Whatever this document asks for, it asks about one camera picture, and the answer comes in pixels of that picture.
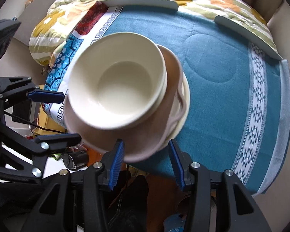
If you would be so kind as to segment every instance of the bowl rim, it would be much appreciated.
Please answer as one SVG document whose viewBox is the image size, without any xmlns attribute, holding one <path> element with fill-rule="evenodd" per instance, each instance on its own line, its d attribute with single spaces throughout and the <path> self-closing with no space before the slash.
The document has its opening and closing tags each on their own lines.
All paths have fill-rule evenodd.
<svg viewBox="0 0 290 232">
<path fill-rule="evenodd" d="M 92 123 L 91 121 L 88 121 L 88 118 L 85 118 L 85 116 L 83 116 L 81 114 L 81 111 L 77 111 L 76 110 L 76 106 L 74 105 L 73 103 L 73 100 L 72 100 L 72 97 L 74 98 L 74 94 L 77 94 L 77 93 L 72 93 L 71 94 L 71 81 L 73 81 L 73 71 L 75 71 L 75 69 L 77 69 L 77 63 L 79 61 L 79 59 L 86 55 L 86 53 L 88 53 L 92 48 L 94 48 L 95 46 L 97 46 L 98 44 L 101 44 L 101 41 L 106 41 L 108 40 L 109 38 L 112 38 L 112 37 L 120 37 L 120 35 L 126 35 L 126 34 L 133 34 L 133 35 L 138 35 L 142 38 L 145 38 L 146 40 L 150 41 L 153 46 L 155 46 L 155 49 L 159 52 L 160 54 L 160 57 L 161 57 L 161 61 L 162 61 L 162 66 L 163 66 L 163 75 L 162 75 L 162 79 L 160 80 L 160 83 L 158 84 L 158 87 L 156 87 L 152 97 L 150 98 L 150 100 L 147 102 L 146 106 L 143 108 L 142 111 L 140 111 L 138 114 L 135 114 L 132 118 L 130 118 L 128 121 L 123 121 L 119 124 L 113 124 L 111 123 L 110 125 L 97 125 L 95 123 Z M 148 37 L 144 36 L 144 35 L 141 35 L 141 34 L 138 34 L 138 33 L 134 33 L 134 32 L 115 32 L 115 33 L 112 33 L 112 34 L 109 34 L 107 36 L 104 36 L 102 37 L 101 39 L 99 39 L 98 41 L 94 42 L 93 44 L 89 45 L 82 53 L 81 55 L 78 57 L 78 59 L 76 60 L 75 62 L 75 65 L 73 66 L 72 70 L 71 70 L 71 75 L 70 75 L 70 78 L 69 78 L 69 82 L 68 82 L 68 95 L 69 95 L 69 100 L 70 100 L 70 104 L 71 104 L 71 107 L 73 108 L 74 112 L 76 113 L 76 115 L 82 120 L 84 121 L 85 123 L 87 123 L 89 126 L 91 127 L 94 127 L 94 128 L 97 128 L 97 129 L 101 129 L 101 130 L 115 130 L 115 129 L 120 129 L 120 128 L 123 128 L 123 127 L 126 127 L 127 125 L 130 125 L 132 124 L 133 122 L 137 121 L 139 118 L 141 118 L 143 115 L 146 114 L 146 112 L 149 111 L 149 109 L 153 106 L 153 104 L 155 103 L 155 101 L 158 99 L 159 95 L 160 95 L 160 92 L 163 88 L 163 85 L 164 85 L 164 82 L 165 82 L 165 77 L 166 77 L 166 67 L 165 67 L 165 60 L 164 60 L 164 57 L 162 55 L 162 52 L 161 50 L 158 48 L 157 44 L 155 44 L 152 40 L 150 40 Z"/>
</svg>

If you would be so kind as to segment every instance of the red patterned fabric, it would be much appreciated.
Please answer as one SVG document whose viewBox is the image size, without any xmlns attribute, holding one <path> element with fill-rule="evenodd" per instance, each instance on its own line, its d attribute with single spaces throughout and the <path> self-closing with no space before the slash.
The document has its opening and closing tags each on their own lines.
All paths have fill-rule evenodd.
<svg viewBox="0 0 290 232">
<path fill-rule="evenodd" d="M 99 21 L 99 19 L 107 11 L 108 7 L 97 1 L 86 13 L 86 15 L 79 21 L 75 31 L 80 35 L 87 35 L 92 27 Z"/>
</svg>

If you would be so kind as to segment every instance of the cream plate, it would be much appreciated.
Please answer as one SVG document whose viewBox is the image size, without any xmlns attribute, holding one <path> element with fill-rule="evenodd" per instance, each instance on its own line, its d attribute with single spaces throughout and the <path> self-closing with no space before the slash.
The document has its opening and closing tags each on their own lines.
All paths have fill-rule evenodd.
<svg viewBox="0 0 290 232">
<path fill-rule="evenodd" d="M 190 89 L 189 89 L 189 84 L 188 84 L 188 80 L 186 78 L 185 73 L 183 72 L 183 87 L 182 87 L 182 92 L 183 95 L 185 97 L 186 100 L 186 111 L 184 113 L 184 115 L 182 116 L 182 118 L 177 122 L 177 124 L 175 125 L 174 128 L 172 128 L 170 134 L 167 136 L 165 142 L 163 143 L 163 145 L 159 148 L 159 151 L 162 150 L 163 148 L 165 148 L 169 141 L 173 138 L 176 138 L 176 136 L 179 134 L 179 132 L 182 130 L 186 119 L 188 117 L 188 113 L 189 113 L 189 108 L 190 108 Z"/>
</svg>

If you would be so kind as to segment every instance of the white geometric border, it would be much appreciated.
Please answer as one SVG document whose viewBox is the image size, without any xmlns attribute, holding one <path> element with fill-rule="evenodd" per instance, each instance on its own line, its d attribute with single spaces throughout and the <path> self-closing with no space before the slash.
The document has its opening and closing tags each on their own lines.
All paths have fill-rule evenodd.
<svg viewBox="0 0 290 232">
<path fill-rule="evenodd" d="M 264 52 L 249 43 L 250 102 L 244 134 L 232 170 L 246 185 L 262 142 L 267 110 L 267 80 Z"/>
</svg>

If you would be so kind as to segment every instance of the bed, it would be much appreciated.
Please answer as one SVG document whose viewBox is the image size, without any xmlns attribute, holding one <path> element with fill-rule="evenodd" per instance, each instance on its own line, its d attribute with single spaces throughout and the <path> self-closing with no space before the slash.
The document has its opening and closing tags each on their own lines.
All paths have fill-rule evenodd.
<svg viewBox="0 0 290 232">
<path fill-rule="evenodd" d="M 177 11 L 56 0 L 29 42 L 33 58 L 49 72 L 45 89 L 67 92 L 65 79 L 84 41 L 143 34 L 171 49 L 188 79 L 190 111 L 176 138 L 181 149 L 210 170 L 234 170 L 252 194 L 263 193 L 283 165 L 290 137 L 288 61 L 277 52 L 266 20 L 242 0 L 175 1 Z M 98 27 L 108 13 L 112 22 Z M 60 109 L 44 104 L 64 126 Z M 134 166 L 173 176 L 166 149 Z"/>
</svg>

